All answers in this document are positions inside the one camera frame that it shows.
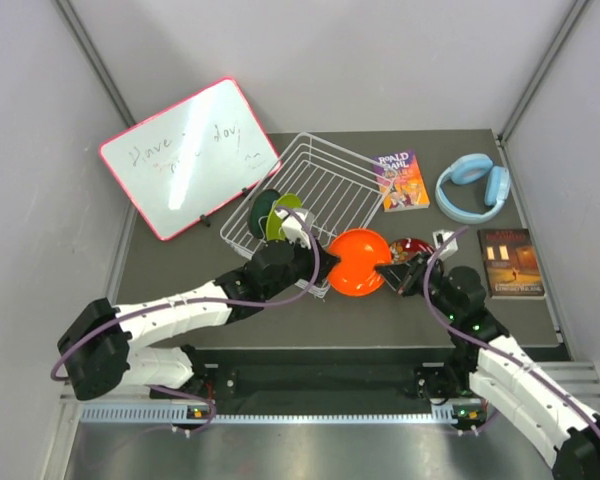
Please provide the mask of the orange plate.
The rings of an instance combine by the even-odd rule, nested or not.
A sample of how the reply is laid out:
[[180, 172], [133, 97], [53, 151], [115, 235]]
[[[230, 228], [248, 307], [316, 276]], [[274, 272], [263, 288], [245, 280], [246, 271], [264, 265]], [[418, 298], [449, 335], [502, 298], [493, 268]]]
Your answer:
[[377, 291], [384, 279], [375, 267], [392, 261], [388, 242], [367, 228], [343, 232], [332, 241], [328, 252], [338, 257], [339, 262], [327, 280], [338, 293], [349, 297], [363, 297]]

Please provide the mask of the lime green plate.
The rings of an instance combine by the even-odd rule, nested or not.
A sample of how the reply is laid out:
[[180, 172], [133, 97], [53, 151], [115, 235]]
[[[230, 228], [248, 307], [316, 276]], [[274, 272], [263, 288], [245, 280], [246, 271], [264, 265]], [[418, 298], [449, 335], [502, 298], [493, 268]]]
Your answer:
[[265, 239], [267, 241], [286, 239], [282, 224], [288, 216], [288, 213], [285, 210], [278, 210], [279, 206], [287, 207], [289, 209], [300, 208], [302, 206], [302, 200], [293, 193], [287, 193], [273, 203], [266, 221]]

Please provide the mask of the dark green plate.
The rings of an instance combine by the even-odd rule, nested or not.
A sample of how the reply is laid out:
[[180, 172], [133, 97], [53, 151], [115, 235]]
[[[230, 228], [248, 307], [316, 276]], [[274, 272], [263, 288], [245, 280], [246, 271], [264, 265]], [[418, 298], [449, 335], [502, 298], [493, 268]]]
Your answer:
[[280, 197], [275, 189], [262, 190], [255, 196], [247, 218], [249, 232], [254, 238], [261, 240], [265, 237], [269, 213]]

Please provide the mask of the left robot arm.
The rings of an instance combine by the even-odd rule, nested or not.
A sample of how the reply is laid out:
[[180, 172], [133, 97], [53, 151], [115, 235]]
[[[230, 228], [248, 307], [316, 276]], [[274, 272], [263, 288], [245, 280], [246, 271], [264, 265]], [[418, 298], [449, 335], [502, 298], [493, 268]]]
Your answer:
[[339, 262], [321, 245], [273, 240], [243, 266], [187, 292], [141, 304], [90, 302], [57, 343], [75, 397], [94, 400], [120, 386], [200, 394], [207, 374], [194, 348], [159, 342], [280, 306], [278, 294], [299, 281], [324, 281]]

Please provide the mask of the red floral plate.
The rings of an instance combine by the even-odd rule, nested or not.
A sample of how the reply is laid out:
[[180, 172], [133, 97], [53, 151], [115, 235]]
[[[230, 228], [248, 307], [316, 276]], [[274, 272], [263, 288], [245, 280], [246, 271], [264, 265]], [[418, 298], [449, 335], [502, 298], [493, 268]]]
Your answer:
[[415, 237], [405, 237], [394, 240], [389, 244], [394, 264], [404, 263], [418, 253], [433, 254], [435, 248], [426, 241]]

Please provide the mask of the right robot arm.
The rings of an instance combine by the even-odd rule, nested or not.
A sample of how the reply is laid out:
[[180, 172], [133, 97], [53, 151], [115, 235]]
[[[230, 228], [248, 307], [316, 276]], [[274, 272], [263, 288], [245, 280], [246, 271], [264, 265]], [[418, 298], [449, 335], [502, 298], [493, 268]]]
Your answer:
[[600, 413], [568, 393], [485, 305], [479, 274], [444, 272], [428, 254], [375, 268], [398, 295], [420, 295], [454, 345], [447, 396], [486, 400], [535, 448], [556, 479], [600, 479]]

